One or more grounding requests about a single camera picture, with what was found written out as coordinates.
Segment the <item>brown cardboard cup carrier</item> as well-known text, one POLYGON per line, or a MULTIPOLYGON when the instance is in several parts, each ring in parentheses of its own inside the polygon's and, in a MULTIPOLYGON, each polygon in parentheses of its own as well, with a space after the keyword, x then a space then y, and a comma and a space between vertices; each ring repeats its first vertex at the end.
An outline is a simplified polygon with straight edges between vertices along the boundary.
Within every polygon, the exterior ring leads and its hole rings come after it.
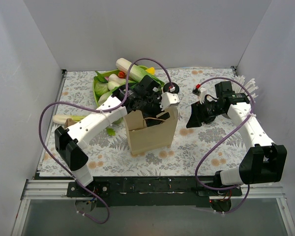
POLYGON ((145 123, 143 123, 143 125, 141 125, 140 127, 131 128, 131 129, 129 129, 129 131, 137 131, 137 130, 142 130, 145 128, 146 128, 146 125, 145 125, 145 123))

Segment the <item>brown paper bag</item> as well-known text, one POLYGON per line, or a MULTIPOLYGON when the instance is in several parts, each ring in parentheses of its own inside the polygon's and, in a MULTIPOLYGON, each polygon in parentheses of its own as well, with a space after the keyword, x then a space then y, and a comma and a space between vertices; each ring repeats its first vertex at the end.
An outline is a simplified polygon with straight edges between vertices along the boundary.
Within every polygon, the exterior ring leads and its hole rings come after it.
POLYGON ((144 119, 141 111, 131 112, 123 118, 128 145, 133 155, 172 144, 177 127, 178 110, 176 107, 170 107, 166 112, 171 115, 169 119, 158 119, 161 123, 150 127, 146 123, 150 119, 144 119), (140 127, 143 123, 146 125, 145 129, 129 131, 131 128, 140 127))

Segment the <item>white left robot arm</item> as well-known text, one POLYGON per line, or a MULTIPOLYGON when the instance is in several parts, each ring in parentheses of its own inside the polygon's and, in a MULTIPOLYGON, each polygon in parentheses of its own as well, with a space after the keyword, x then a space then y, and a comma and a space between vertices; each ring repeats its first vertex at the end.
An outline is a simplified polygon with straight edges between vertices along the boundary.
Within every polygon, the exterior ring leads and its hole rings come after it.
POLYGON ((83 150, 98 133, 132 111, 141 111, 155 118, 178 103, 177 94, 162 92, 154 79, 144 76, 132 88, 127 84, 118 87, 93 113, 76 124, 66 129, 58 127, 55 130, 55 148, 79 183, 78 191, 85 197, 94 193, 93 176, 87 165, 89 158, 83 150))

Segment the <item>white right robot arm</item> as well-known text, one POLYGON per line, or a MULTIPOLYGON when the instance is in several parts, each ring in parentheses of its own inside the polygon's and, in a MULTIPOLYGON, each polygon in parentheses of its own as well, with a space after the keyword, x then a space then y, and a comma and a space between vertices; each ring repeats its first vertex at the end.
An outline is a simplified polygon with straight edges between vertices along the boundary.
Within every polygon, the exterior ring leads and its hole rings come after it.
POLYGON ((223 78, 215 85, 216 96, 208 100, 206 89, 198 84, 193 93, 199 101, 191 105, 191 117, 187 128, 209 124, 219 115, 227 115, 236 125, 235 130, 220 140, 222 144, 234 133, 239 132, 247 153, 240 165, 224 171, 217 171, 210 185, 202 186, 213 190, 217 195, 224 195, 230 189, 240 185, 279 182, 282 178, 287 150, 284 145, 277 145, 263 130, 253 110, 255 101, 249 91, 243 87, 243 93, 232 88, 233 79, 223 78))

